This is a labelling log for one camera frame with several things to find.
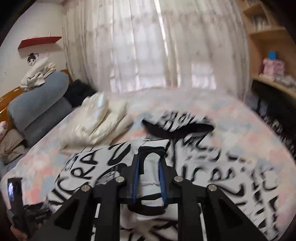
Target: bedspread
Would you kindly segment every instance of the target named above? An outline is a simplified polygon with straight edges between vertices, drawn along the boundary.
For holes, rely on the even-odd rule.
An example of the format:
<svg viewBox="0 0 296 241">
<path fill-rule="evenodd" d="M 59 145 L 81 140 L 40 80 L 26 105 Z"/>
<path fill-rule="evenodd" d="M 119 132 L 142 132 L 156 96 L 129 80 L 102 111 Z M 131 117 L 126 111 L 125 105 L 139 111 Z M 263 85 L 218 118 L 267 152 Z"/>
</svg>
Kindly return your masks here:
<svg viewBox="0 0 296 241">
<path fill-rule="evenodd" d="M 113 143 L 145 137 L 147 133 L 141 121 L 156 112 L 189 111 L 212 119 L 216 124 L 214 145 L 257 165 L 274 168 L 279 176 L 277 226 L 280 233 L 286 230 L 296 213 L 296 166 L 277 136 L 247 106 L 223 93 L 199 89 L 149 89 L 110 98 L 127 99 L 128 113 L 134 118 L 131 129 Z M 24 204 L 44 201 L 46 193 L 53 189 L 69 157 L 59 153 L 59 134 L 74 115 L 75 112 L 69 114 L 52 129 L 1 180 L 0 189 L 8 209 L 8 178 L 23 178 Z"/>
</svg>

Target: wooden headboard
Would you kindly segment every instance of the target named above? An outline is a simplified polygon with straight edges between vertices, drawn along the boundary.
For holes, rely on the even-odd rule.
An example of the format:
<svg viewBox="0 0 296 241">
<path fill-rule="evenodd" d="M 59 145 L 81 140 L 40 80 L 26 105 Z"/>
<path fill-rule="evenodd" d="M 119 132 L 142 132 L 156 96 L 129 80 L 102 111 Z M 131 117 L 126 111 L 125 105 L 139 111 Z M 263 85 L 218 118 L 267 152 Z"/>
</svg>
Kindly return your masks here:
<svg viewBox="0 0 296 241">
<path fill-rule="evenodd" d="M 8 123 L 8 130 L 11 129 L 11 121 L 7 114 L 7 108 L 8 104 L 17 96 L 19 96 L 24 90 L 20 87 L 17 87 L 8 93 L 6 93 L 4 96 L 0 98 L 0 122 L 6 121 Z"/>
</svg>

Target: mattress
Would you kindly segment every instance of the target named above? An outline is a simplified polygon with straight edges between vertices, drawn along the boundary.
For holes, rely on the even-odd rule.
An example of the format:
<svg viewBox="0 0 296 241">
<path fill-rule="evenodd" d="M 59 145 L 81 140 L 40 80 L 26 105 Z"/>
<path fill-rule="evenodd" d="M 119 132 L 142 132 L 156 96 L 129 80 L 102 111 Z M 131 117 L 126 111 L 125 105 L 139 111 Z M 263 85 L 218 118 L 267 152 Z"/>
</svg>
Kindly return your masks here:
<svg viewBox="0 0 296 241">
<path fill-rule="evenodd" d="M 131 129 L 114 140 L 114 144 L 145 137 L 141 121 L 156 112 L 184 111 L 212 119 L 216 124 L 215 145 L 257 165 L 274 168 L 279 177 L 277 227 L 280 233 L 286 230 L 296 213 L 296 166 L 277 136 L 247 106 L 223 93 L 199 89 L 149 89 L 110 98 L 127 99 L 128 112 L 134 118 Z M 69 157 L 59 152 L 59 137 L 74 115 L 75 111 L 53 128 L 1 180 L 0 190 L 8 209 L 8 178 L 23 178 L 24 204 L 43 202 L 46 193 L 53 189 Z"/>
</svg>

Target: metal screw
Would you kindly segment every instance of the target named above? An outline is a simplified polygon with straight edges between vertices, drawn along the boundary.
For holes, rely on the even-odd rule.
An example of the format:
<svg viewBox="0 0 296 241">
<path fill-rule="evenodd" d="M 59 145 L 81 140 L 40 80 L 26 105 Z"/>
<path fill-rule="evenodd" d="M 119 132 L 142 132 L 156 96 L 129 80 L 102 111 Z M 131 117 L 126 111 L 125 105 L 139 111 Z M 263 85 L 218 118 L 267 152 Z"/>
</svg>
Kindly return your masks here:
<svg viewBox="0 0 296 241">
<path fill-rule="evenodd" d="M 180 177 L 180 176 L 175 176 L 174 177 L 174 180 L 178 183 L 182 182 L 183 181 L 183 177 Z"/>
<path fill-rule="evenodd" d="M 208 186 L 208 189 L 213 192 L 217 190 L 217 187 L 214 184 L 211 184 Z"/>
<path fill-rule="evenodd" d="M 118 183 L 122 183 L 124 181 L 124 177 L 119 176 L 119 177 L 115 178 L 115 181 Z"/>
<path fill-rule="evenodd" d="M 90 189 L 91 189 L 91 187 L 90 187 L 89 185 L 83 185 L 83 186 L 81 187 L 81 190 L 84 191 L 84 192 L 87 192 L 87 191 L 89 191 Z"/>
</svg>

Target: curtain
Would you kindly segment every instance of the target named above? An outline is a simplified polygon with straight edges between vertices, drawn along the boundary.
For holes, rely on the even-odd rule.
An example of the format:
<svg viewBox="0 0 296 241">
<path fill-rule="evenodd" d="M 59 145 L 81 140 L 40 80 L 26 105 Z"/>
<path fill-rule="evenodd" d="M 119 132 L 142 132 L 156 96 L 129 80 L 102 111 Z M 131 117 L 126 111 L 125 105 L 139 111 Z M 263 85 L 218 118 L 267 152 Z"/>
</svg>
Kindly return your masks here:
<svg viewBox="0 0 296 241">
<path fill-rule="evenodd" d="M 67 67 L 99 91 L 207 88 L 244 99 L 247 36 L 236 0 L 68 0 Z"/>
</svg>

